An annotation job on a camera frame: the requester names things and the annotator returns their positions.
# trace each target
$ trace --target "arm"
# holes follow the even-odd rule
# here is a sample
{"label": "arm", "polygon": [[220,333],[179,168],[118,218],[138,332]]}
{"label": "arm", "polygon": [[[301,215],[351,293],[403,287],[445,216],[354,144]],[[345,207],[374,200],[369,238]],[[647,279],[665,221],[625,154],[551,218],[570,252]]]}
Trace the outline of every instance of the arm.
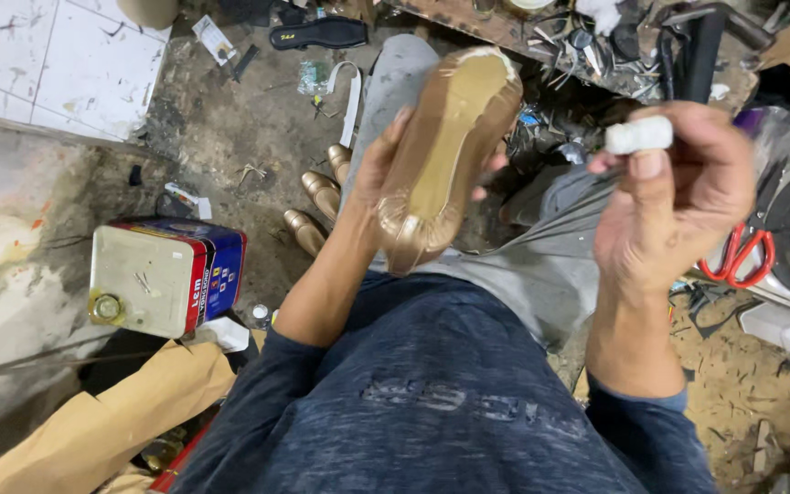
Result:
{"label": "arm", "polygon": [[411,115],[402,108],[364,152],[356,185],[334,231],[279,309],[275,325],[280,335],[327,348],[343,331],[358,286],[379,249],[379,190]]}
{"label": "arm", "polygon": [[358,287],[377,252],[374,194],[389,171],[410,114],[400,112],[368,146],[356,186],[334,231],[285,298],[261,357],[240,372],[172,492],[234,490],[228,483],[232,477],[219,471],[222,464],[243,465],[241,482],[254,481],[260,475],[269,448],[278,441],[277,425],[288,420],[287,410],[295,400],[313,390],[316,369],[326,348],[343,331]]}
{"label": "arm", "polygon": [[600,153],[588,166],[626,173],[596,230],[599,291],[587,371],[634,397],[670,397],[685,387],[666,322],[669,288],[745,219],[755,192],[752,144],[726,114],[672,102],[630,118],[652,114],[673,123],[673,150]]}
{"label": "arm", "polygon": [[648,108],[678,138],[670,152],[597,156],[591,172],[626,168],[599,219],[597,310],[587,340],[594,428],[652,492],[713,492],[686,408],[669,336],[667,294],[678,276],[748,215],[751,143],[727,115],[692,103]]}

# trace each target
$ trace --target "white tiled wall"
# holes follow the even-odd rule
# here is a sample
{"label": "white tiled wall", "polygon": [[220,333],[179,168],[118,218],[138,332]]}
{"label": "white tiled wall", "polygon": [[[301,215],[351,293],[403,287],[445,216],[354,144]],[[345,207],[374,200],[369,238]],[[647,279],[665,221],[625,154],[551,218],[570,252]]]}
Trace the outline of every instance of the white tiled wall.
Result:
{"label": "white tiled wall", "polygon": [[116,0],[0,0],[0,118],[124,140],[145,118],[168,39]]}

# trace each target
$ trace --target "gold shoe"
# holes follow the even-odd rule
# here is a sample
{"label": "gold shoe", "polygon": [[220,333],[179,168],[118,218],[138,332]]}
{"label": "gold shoe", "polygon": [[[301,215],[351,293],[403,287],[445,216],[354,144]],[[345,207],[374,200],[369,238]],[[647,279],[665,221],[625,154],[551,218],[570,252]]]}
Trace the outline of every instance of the gold shoe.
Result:
{"label": "gold shoe", "polygon": [[335,174],[337,183],[346,183],[349,176],[349,160],[352,159],[352,150],[342,144],[335,144],[328,148],[328,164],[331,165],[331,172]]}
{"label": "gold shoe", "polygon": [[340,207],[340,186],[331,178],[316,172],[302,175],[300,182],[304,184],[306,195],[331,221],[337,220],[337,209]]}
{"label": "gold shoe", "polygon": [[386,268],[405,275],[453,242],[483,162],[520,110],[520,77],[494,47],[447,55],[427,76],[380,194]]}
{"label": "gold shoe", "polygon": [[314,258],[319,255],[325,245],[325,230],[313,221],[307,213],[297,209],[289,209],[283,215],[285,228],[298,241],[298,245],[309,252]]}

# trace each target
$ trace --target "white sponge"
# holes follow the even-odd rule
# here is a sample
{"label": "white sponge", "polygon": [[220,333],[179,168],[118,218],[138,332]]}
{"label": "white sponge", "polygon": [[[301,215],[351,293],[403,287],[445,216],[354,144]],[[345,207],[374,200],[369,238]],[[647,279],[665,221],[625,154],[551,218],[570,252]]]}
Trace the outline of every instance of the white sponge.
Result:
{"label": "white sponge", "polygon": [[629,155],[639,150],[665,150],[673,145],[673,123],[656,115],[606,129],[606,151]]}

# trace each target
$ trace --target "fingernail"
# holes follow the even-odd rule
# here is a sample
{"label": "fingernail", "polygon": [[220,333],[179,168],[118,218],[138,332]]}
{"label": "fingernail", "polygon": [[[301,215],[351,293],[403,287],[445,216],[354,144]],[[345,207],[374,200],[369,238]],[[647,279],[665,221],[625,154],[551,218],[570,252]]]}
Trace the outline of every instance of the fingernail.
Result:
{"label": "fingernail", "polygon": [[409,107],[401,107],[401,109],[398,110],[398,114],[395,115],[395,123],[401,123],[402,120],[407,118],[408,113],[410,113]]}
{"label": "fingernail", "polygon": [[643,150],[633,153],[630,157],[630,174],[639,180],[648,180],[664,169],[661,150]]}

